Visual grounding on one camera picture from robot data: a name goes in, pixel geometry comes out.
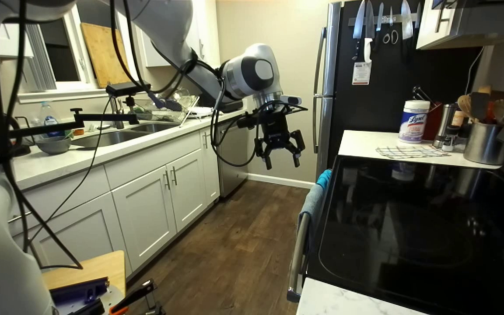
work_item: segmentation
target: lysol wipes container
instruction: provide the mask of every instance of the lysol wipes container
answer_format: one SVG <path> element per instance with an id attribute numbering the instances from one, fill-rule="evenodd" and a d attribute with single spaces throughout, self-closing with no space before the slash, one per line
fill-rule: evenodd
<path id="1" fill-rule="evenodd" d="M 418 144 L 424 135 L 425 123 L 427 121 L 427 112 L 431 103 L 428 101 L 406 101 L 404 105 L 404 114 L 402 115 L 402 124 L 398 138 L 402 142 L 409 144 Z"/>

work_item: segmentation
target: pepper grinder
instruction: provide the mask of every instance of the pepper grinder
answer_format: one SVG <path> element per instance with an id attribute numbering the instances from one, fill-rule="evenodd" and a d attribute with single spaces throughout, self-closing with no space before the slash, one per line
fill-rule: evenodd
<path id="1" fill-rule="evenodd" d="M 442 106 L 442 118 L 441 125 L 438 128 L 437 135 L 434 138 L 433 146 L 441 149 L 445 140 L 446 129 L 452 123 L 452 118 L 454 117 L 454 113 L 458 108 L 458 103 L 454 102 L 452 104 L 444 104 Z"/>

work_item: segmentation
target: kitchen sink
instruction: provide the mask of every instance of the kitchen sink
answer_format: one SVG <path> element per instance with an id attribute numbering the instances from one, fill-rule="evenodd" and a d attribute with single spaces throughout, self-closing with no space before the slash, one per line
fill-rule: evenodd
<path id="1" fill-rule="evenodd" d="M 100 142 L 98 143 L 98 146 L 102 147 L 102 146 L 116 145 L 122 142 L 126 142 L 128 140 L 133 140 L 139 137 L 146 136 L 148 134 L 150 133 L 136 132 L 131 130 L 107 132 L 103 133 L 100 136 Z M 74 146 L 82 146 L 82 147 L 96 147 L 96 142 L 98 142 L 98 134 L 94 136 L 88 136 L 85 138 L 75 139 L 71 142 L 71 144 Z"/>
<path id="2" fill-rule="evenodd" d="M 154 133 L 154 132 L 164 131 L 166 129 L 178 127 L 179 125 L 180 124 L 177 124 L 177 123 L 142 124 L 141 126 L 130 128 L 130 130 Z"/>

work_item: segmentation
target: faucet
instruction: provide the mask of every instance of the faucet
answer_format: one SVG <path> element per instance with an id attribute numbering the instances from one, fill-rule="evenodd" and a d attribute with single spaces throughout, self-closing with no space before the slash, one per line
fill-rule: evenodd
<path id="1" fill-rule="evenodd" d="M 112 108 L 112 114 L 123 114 L 124 113 L 124 107 L 122 106 L 122 102 L 118 100 L 117 98 L 114 98 L 114 102 L 111 102 L 110 104 Z M 124 129 L 124 122 L 122 121 L 115 121 L 112 122 L 114 124 L 114 127 L 116 129 Z"/>

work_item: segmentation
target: checkered towel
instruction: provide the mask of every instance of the checkered towel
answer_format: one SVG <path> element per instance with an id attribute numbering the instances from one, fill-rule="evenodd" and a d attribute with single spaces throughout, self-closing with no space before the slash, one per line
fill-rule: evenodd
<path id="1" fill-rule="evenodd" d="M 387 146 L 376 148 L 376 152 L 390 159 L 434 158 L 450 155 L 433 146 Z"/>

